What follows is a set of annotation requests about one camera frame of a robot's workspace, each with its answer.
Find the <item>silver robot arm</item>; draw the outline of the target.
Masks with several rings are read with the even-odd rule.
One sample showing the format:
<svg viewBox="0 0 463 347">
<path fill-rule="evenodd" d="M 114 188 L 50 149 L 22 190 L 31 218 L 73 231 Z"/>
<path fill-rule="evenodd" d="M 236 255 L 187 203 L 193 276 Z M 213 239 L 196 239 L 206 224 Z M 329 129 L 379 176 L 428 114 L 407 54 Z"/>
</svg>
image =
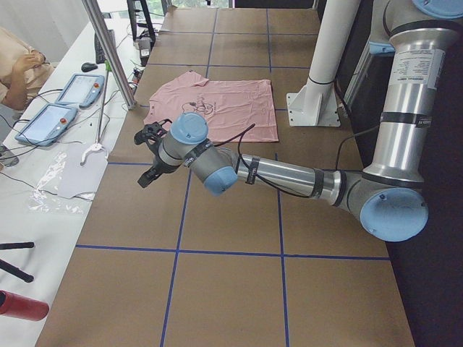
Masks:
<svg viewBox="0 0 463 347">
<path fill-rule="evenodd" d="M 369 50 L 393 62 L 378 124 L 352 135 L 360 152 L 372 157 L 359 171 L 305 168 L 230 150 L 209 140 L 198 112 L 185 111 L 135 135 L 135 143 L 153 153 L 139 185 L 185 166 L 213 195 L 238 180 L 265 184 L 295 197 L 325 200 L 351 213 L 378 239 L 410 239 L 428 222 L 420 159 L 446 51 L 461 36 L 460 1 L 373 2 Z"/>
</svg>

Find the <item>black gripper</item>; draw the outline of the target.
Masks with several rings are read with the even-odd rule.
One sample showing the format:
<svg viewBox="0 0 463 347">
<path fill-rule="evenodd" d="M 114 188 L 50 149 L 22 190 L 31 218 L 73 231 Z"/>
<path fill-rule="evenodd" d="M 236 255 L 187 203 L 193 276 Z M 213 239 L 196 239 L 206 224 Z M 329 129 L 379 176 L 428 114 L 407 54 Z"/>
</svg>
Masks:
<svg viewBox="0 0 463 347">
<path fill-rule="evenodd" d="M 162 174 L 167 174 L 169 171 L 169 165 L 164 163 L 159 154 L 160 144 L 153 145 L 153 165 L 150 170 L 144 172 L 137 180 L 141 187 L 147 187 L 153 181 L 156 180 Z"/>
</svg>

